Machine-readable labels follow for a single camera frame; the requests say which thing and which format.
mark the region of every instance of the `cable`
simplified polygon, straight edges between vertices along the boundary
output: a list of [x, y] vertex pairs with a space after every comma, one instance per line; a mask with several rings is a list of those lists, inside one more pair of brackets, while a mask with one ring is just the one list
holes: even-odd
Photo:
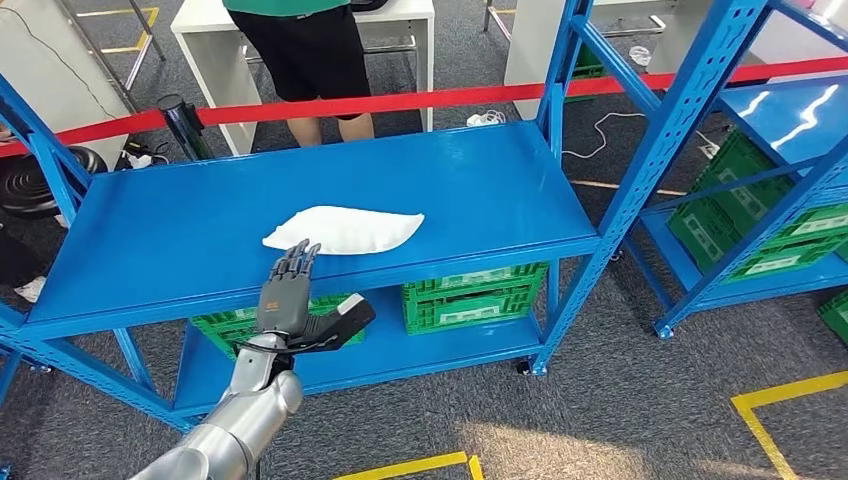
[[709, 143], [711, 147], [715, 148], [716, 150], [718, 150], [720, 148], [717, 143], [715, 143], [712, 140], [710, 140], [709, 138], [707, 138], [707, 136], [704, 135], [703, 133], [699, 132], [698, 130], [695, 130], [695, 133], [697, 133], [698, 136], [701, 137], [705, 142]]
[[[601, 118], [600, 120], [595, 122], [595, 125], [594, 125], [595, 130], [601, 135], [601, 146], [600, 147], [596, 148], [595, 150], [592, 151], [592, 153], [590, 153], [588, 155], [583, 155], [583, 154], [574, 152], [572, 150], [563, 150], [562, 153], [564, 153], [566, 155], [573, 155], [577, 158], [582, 158], [582, 159], [592, 158], [595, 155], [597, 155], [598, 152], [600, 152], [601, 150], [603, 150], [607, 146], [607, 136], [606, 136], [606, 134], [604, 134], [604, 131], [601, 130], [601, 127], [600, 127], [600, 125], [604, 122], [604, 120], [606, 120], [609, 117], [644, 117], [644, 116], [645, 116], [645, 114], [643, 114], [643, 113], [609, 112], [606, 115], [604, 115], [603, 118]], [[698, 130], [695, 130], [695, 133], [697, 133], [698, 136], [701, 137], [705, 142], [707, 142], [711, 147], [715, 148], [716, 150], [719, 149], [719, 145], [717, 143], [713, 142], [712, 140], [710, 140], [709, 138], [707, 138], [706, 135], [699, 132]]]
[[600, 146], [600, 147], [596, 148], [596, 149], [595, 149], [592, 153], [590, 153], [590, 154], [588, 154], [588, 155], [581, 155], [581, 154], [579, 154], [579, 153], [577, 153], [577, 152], [573, 152], [573, 151], [571, 151], [571, 150], [563, 150], [563, 151], [562, 151], [562, 153], [567, 154], [567, 155], [573, 155], [573, 156], [575, 156], [575, 157], [577, 157], [577, 158], [583, 158], [583, 159], [592, 158], [592, 157], [594, 157], [594, 156], [595, 156], [598, 152], [600, 152], [601, 150], [603, 150], [603, 149], [604, 149], [604, 148], [606, 148], [606, 146], [607, 146], [607, 136], [606, 136], [606, 135], [604, 135], [604, 131], [603, 131], [603, 130], [601, 130], [601, 127], [599, 126], [601, 123], [603, 123], [603, 122], [604, 122], [604, 120], [608, 119], [609, 117], [644, 117], [644, 116], [645, 116], [645, 114], [644, 114], [644, 113], [618, 113], [618, 112], [609, 112], [609, 113], [607, 113], [606, 115], [604, 115], [604, 117], [603, 117], [603, 118], [601, 118], [600, 120], [598, 120], [597, 122], [595, 122], [595, 130], [597, 130], [597, 132], [598, 132], [599, 134], [601, 134], [601, 141], [602, 141], [602, 143], [601, 143], [601, 146]]
[[40, 39], [40, 38], [36, 37], [36, 36], [32, 33], [32, 30], [29, 28], [29, 24], [26, 22], [26, 20], [24, 20], [24, 17], [22, 17], [20, 13], [18, 13], [16, 10], [13, 10], [13, 9], [11, 9], [11, 8], [9, 8], [9, 7], [0, 7], [0, 10], [5, 10], [5, 11], [7, 11], [7, 12], [11, 12], [13, 15], [15, 15], [16, 17], [18, 17], [18, 20], [20, 20], [20, 21], [21, 21], [21, 23], [24, 25], [24, 28], [26, 29], [27, 34], [29, 34], [29, 36], [30, 36], [30, 37], [32, 37], [32, 38], [33, 38], [35, 41], [37, 41], [38, 43], [40, 43], [40, 44], [44, 45], [44, 47], [45, 47], [45, 48], [47, 48], [48, 50], [50, 50], [51, 52], [53, 52], [53, 55], [55, 55], [55, 56], [56, 56], [56, 58], [57, 58], [60, 62], [62, 62], [62, 65], [64, 65], [64, 66], [65, 66], [65, 68], [67, 68], [68, 70], [70, 70], [70, 72], [71, 72], [71, 73], [73, 73], [75, 77], [77, 77], [77, 80], [79, 80], [79, 81], [80, 81], [80, 83], [82, 83], [83, 85], [85, 85], [85, 89], [86, 89], [86, 90], [88, 90], [89, 95], [91, 95], [91, 98], [93, 98], [93, 99], [94, 99], [94, 101], [97, 103], [97, 106], [99, 106], [99, 107], [100, 107], [100, 110], [103, 110], [103, 113], [104, 113], [106, 116], [110, 117], [111, 119], [113, 119], [113, 120], [115, 120], [115, 119], [116, 119], [116, 117], [115, 117], [114, 115], [112, 115], [111, 113], [109, 113], [108, 111], [106, 111], [106, 107], [104, 107], [104, 106], [103, 106], [103, 104], [102, 104], [102, 103], [100, 103], [100, 100], [97, 98], [97, 96], [96, 96], [96, 95], [94, 95], [94, 92], [92, 92], [92, 91], [91, 91], [91, 86], [90, 86], [88, 83], [86, 83], [86, 81], [85, 81], [85, 80], [83, 80], [83, 79], [82, 79], [82, 77], [80, 77], [80, 76], [79, 76], [79, 74], [77, 73], [77, 71], [76, 71], [76, 70], [74, 70], [74, 69], [73, 69], [70, 65], [68, 65], [68, 63], [67, 63], [67, 62], [65, 62], [65, 60], [63, 60], [63, 59], [62, 59], [62, 57], [59, 55], [59, 52], [57, 52], [57, 51], [56, 51], [53, 47], [51, 47], [50, 45], [48, 45], [48, 44], [47, 44], [44, 40], [42, 40], [42, 39]]

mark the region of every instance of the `leg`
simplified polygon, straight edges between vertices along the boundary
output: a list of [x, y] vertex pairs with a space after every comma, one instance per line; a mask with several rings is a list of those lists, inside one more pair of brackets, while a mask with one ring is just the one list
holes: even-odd
[[339, 132], [345, 142], [374, 138], [374, 122], [370, 113], [363, 113], [356, 118], [339, 119]]
[[286, 123], [301, 147], [321, 145], [321, 126], [317, 118], [290, 118]]

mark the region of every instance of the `person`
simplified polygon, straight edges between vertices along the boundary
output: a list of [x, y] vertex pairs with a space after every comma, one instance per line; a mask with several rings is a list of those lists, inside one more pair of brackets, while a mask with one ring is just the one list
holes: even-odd
[[[371, 95], [350, 0], [223, 0], [284, 101]], [[374, 138], [371, 115], [339, 115], [344, 141]], [[301, 147], [322, 143], [318, 118], [292, 118]]]

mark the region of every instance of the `white cable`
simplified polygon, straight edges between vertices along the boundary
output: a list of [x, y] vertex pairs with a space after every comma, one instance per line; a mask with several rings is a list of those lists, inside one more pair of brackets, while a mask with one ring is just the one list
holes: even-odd
[[[592, 151], [592, 153], [590, 153], [588, 155], [582, 155], [582, 154], [574, 152], [572, 150], [563, 150], [562, 153], [564, 153], [566, 155], [573, 155], [577, 158], [582, 158], [582, 159], [592, 158], [595, 155], [597, 155], [598, 152], [600, 152], [601, 150], [603, 150], [607, 146], [607, 136], [604, 134], [604, 131], [601, 130], [601, 127], [600, 127], [600, 125], [604, 122], [604, 120], [606, 120], [609, 117], [644, 117], [644, 116], [645, 116], [645, 114], [643, 114], [643, 113], [609, 112], [606, 115], [604, 115], [603, 118], [601, 118], [600, 120], [595, 122], [595, 125], [594, 125], [595, 130], [601, 135], [601, 146], [600, 147], [596, 148], [594, 151]], [[716, 144], [715, 142], [713, 142], [712, 140], [710, 140], [709, 138], [707, 138], [706, 135], [699, 132], [698, 130], [695, 130], [695, 133], [697, 133], [698, 136], [701, 137], [705, 142], [707, 142], [711, 147], [715, 148], [716, 150], [719, 149], [719, 145]]]
[[706, 135], [704, 135], [703, 133], [701, 133], [701, 132], [699, 132], [699, 131], [697, 131], [697, 130], [695, 130], [695, 133], [697, 133], [697, 134], [698, 134], [698, 136], [699, 136], [699, 137], [701, 137], [701, 139], [703, 139], [705, 142], [707, 142], [708, 144], [710, 144], [710, 146], [711, 146], [711, 147], [715, 148], [716, 150], [718, 150], [718, 149], [719, 149], [719, 145], [718, 145], [717, 143], [713, 142], [712, 140], [710, 140], [709, 138], [707, 138], [707, 136], [706, 136]]
[[608, 114], [604, 115], [604, 117], [603, 117], [603, 118], [601, 118], [600, 120], [598, 120], [597, 122], [595, 122], [595, 130], [597, 130], [597, 131], [598, 131], [598, 133], [601, 135], [602, 143], [601, 143], [601, 146], [600, 146], [600, 147], [596, 148], [596, 149], [595, 149], [592, 153], [590, 153], [590, 154], [588, 154], [588, 155], [581, 155], [581, 154], [579, 154], [579, 153], [577, 153], [577, 152], [572, 152], [571, 150], [563, 150], [563, 151], [562, 151], [562, 153], [565, 153], [565, 154], [567, 154], [567, 155], [573, 155], [573, 156], [575, 156], [575, 157], [577, 157], [577, 158], [583, 158], [583, 159], [592, 158], [592, 157], [594, 157], [594, 156], [595, 156], [598, 152], [600, 152], [601, 150], [603, 150], [603, 149], [604, 149], [604, 148], [606, 148], [606, 146], [607, 146], [607, 136], [606, 136], [606, 135], [604, 135], [604, 131], [603, 131], [603, 130], [601, 130], [601, 127], [599, 126], [600, 124], [602, 124], [602, 123], [604, 122], [604, 120], [608, 119], [609, 117], [644, 117], [644, 116], [645, 116], [645, 114], [644, 114], [644, 113], [618, 113], [618, 112], [609, 112]]

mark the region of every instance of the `shelf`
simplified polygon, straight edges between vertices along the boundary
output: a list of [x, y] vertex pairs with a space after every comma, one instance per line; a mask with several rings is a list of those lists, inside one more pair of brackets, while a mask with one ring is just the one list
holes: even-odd
[[[399, 288], [370, 290], [363, 296], [374, 307], [377, 318], [365, 328], [361, 344], [296, 357], [294, 371], [306, 394], [523, 357], [541, 349], [538, 323], [532, 315], [407, 335]], [[229, 384], [232, 370], [232, 360], [189, 324], [174, 410], [182, 416], [208, 412]]]
[[[641, 216], [640, 221], [675, 280], [688, 292], [703, 275], [666, 226], [670, 215], [670, 211], [649, 213]], [[831, 253], [807, 268], [719, 285], [697, 308], [706, 310], [846, 284], [848, 263]]]
[[[732, 88], [718, 97], [719, 108], [778, 166], [831, 151], [848, 132], [845, 105], [848, 76]], [[825, 204], [848, 198], [848, 172], [828, 192]]]
[[256, 305], [282, 255], [261, 239], [315, 205], [426, 216], [392, 251], [320, 257], [316, 295], [585, 255], [599, 241], [533, 122], [107, 173], [22, 332], [56, 338]]

